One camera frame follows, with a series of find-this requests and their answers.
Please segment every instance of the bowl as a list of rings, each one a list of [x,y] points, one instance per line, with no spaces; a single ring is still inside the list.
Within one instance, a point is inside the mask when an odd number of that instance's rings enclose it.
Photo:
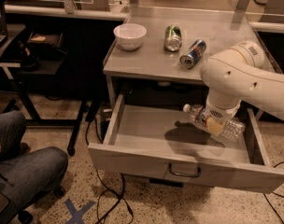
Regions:
[[[117,42],[126,50],[138,49],[144,42],[146,32],[144,26],[135,23],[125,23],[114,29]]]

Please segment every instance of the drawer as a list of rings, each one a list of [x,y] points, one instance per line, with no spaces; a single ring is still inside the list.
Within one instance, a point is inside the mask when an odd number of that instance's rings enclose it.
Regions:
[[[127,105],[120,94],[103,144],[89,144],[96,169],[165,181],[270,193],[284,170],[270,165],[251,109],[237,142],[194,128],[186,113]]]

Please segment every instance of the gray pants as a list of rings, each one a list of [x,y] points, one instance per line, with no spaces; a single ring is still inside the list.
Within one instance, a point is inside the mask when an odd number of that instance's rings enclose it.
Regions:
[[[57,147],[19,156],[24,132],[22,113],[0,115],[0,174],[7,179],[0,176],[0,192],[10,200],[0,214],[0,224],[8,223],[40,194],[57,188],[66,172],[67,155]]]

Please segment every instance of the drawer handle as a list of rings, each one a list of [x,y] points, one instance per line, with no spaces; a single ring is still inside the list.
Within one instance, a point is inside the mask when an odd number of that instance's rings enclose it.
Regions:
[[[200,168],[197,168],[197,174],[196,175],[181,174],[181,173],[178,173],[178,172],[174,172],[172,170],[172,164],[169,163],[169,173],[172,174],[172,175],[180,175],[180,176],[187,176],[187,177],[199,177],[200,174],[201,174],[201,170],[200,170]]]

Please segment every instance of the concrete floor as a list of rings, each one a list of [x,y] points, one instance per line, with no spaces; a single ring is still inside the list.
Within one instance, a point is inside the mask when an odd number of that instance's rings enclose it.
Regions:
[[[143,0],[142,5],[149,5],[159,0]],[[185,0],[168,0],[169,3],[183,5]],[[191,0],[200,8],[210,9],[211,0],[200,6],[200,0]],[[235,0],[220,0],[220,7],[234,7]],[[18,107],[27,116],[27,112],[15,93],[0,92],[0,107],[7,104],[10,98],[17,99]],[[38,113],[43,119],[74,119],[77,116],[79,101],[50,101],[41,95],[31,95]],[[28,208],[35,220],[34,223],[85,223],[97,222],[97,202],[105,190],[93,168],[86,145],[88,122],[83,119],[76,142],[76,154],[69,157],[69,166],[62,186],[66,194],[57,199],[52,193]],[[272,164],[284,161],[284,124],[280,122],[259,121],[263,142]],[[89,142],[100,143],[95,123],[88,132]],[[56,146],[66,150],[71,130],[69,129],[28,129],[23,142],[30,145],[31,150]],[[110,188],[121,191],[121,175],[98,171],[102,181]],[[284,195],[284,185],[276,190]],[[284,220],[284,199],[274,194],[266,195]],[[208,188],[183,185],[182,188],[151,184],[142,177],[125,176],[124,199],[131,206],[134,219],[132,223],[154,224],[264,224],[281,223],[275,212],[261,193],[234,189]],[[117,199],[106,192],[99,202],[99,215],[102,216]],[[106,224],[123,224],[131,221],[125,201],[121,201],[106,219]]]

